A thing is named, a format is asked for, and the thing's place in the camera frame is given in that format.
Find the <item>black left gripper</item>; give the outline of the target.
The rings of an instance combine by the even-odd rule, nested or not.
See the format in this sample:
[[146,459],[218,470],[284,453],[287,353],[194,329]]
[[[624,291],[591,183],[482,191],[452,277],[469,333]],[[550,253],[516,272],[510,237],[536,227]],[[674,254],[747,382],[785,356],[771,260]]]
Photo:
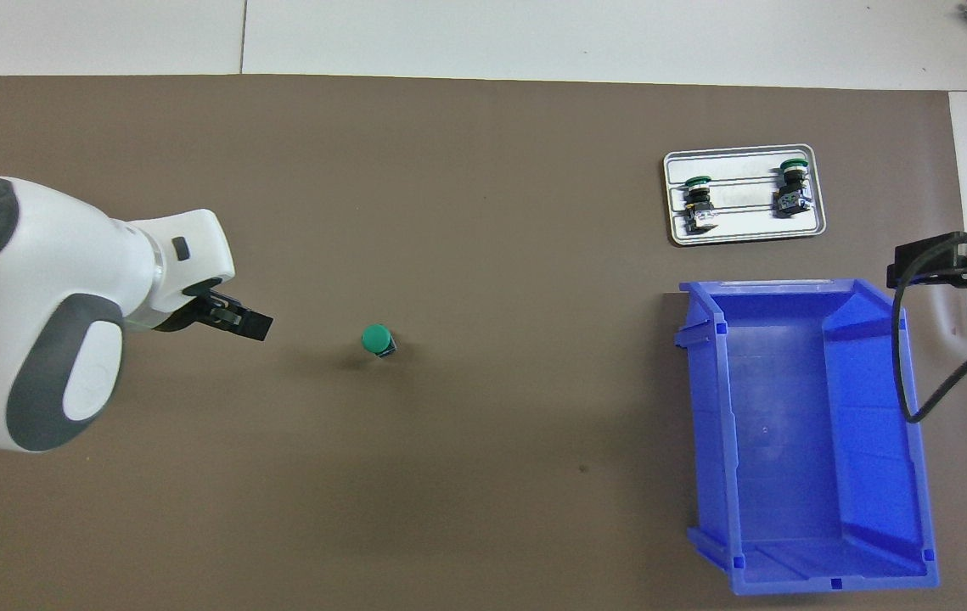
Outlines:
[[207,290],[174,311],[153,330],[172,333],[200,323],[244,338],[263,341],[273,325],[273,317],[247,308],[230,295]]

